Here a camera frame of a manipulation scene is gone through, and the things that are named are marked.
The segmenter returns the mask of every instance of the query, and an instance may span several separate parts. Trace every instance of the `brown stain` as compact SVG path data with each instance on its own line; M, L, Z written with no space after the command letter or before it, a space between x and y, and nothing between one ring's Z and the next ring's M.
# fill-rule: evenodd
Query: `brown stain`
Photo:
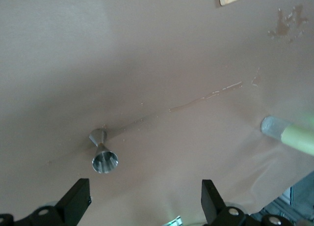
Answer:
M306 17L302 17L303 5L297 5L293 8L292 12L284 17L282 9L278 9L278 20L276 29L268 31L268 36L274 37L282 37L287 36L291 31L291 25L295 24L296 27L300 27L303 23L307 23L308 19Z

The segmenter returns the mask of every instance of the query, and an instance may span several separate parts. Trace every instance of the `black bracket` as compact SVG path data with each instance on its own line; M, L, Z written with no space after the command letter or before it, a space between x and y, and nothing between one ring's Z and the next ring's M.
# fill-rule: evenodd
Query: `black bracket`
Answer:
M55 206L40 207L16 222L0 214L0 226L76 226L90 203L89 179L81 178Z
M227 207L211 180L202 181L201 204L207 220L204 226L293 226L278 215L265 215L260 222L236 207Z

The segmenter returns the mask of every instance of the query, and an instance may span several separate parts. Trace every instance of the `green tube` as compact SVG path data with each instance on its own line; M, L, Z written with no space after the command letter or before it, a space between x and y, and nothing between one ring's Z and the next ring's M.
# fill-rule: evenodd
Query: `green tube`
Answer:
M295 124L289 125L281 134L281 141L299 151L314 156L314 133Z
M261 131L290 147L314 156L314 132L310 130L274 116L267 116L262 121Z

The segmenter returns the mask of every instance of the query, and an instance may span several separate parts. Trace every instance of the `metal screw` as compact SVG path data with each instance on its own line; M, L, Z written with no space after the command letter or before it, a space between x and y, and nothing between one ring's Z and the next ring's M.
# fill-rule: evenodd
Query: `metal screw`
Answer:
M274 216L269 217L269 221L274 225L281 225L281 221Z
M239 212L236 209L234 209L234 208L230 208L229 209L229 213L231 215L234 215L234 216L238 216L239 215Z
M46 215L48 212L49 212L48 209L43 209L43 210L38 212L38 215Z
M88 202L87 202L87 204L88 204L88 205L90 205L91 203L92 203L92 198L91 198L91 197L89 197L89 198L88 198Z

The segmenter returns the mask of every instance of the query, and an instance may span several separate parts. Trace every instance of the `stain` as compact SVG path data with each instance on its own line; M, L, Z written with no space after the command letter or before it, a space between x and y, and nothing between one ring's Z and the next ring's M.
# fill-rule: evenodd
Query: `stain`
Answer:
M174 107L174 108L171 108L169 109L168 111L169 112L177 112L179 110L182 110L182 109L185 109L187 107L190 107L190 106L193 106L195 105L196 103L199 103L201 101L205 101L211 97L214 97L214 96L218 96L222 93L225 93L225 92L229 92L229 91L232 91L232 90L235 90L236 88L240 88L242 87L243 85L243 82L239 82L239 83L236 83L236 84L233 84L233 85L230 85L230 86L227 86L227 87L224 87L223 89L221 90L217 90L217 91L214 91L214 92L211 92L210 94L207 94L205 97L201 97L201 98L198 98L198 99L195 99L185 105L182 105L182 106L178 106L178 107Z
M284 17L282 9L278 9L278 20L275 30L268 31L268 36L272 39L287 37L288 43L293 42L293 39L304 34L304 30L300 27L308 22L308 18L302 17L303 5L297 5L292 12Z
M259 84L261 83L261 75L260 75L260 68L257 69L256 71L256 76L253 78L253 80L251 81L251 85L258 87Z

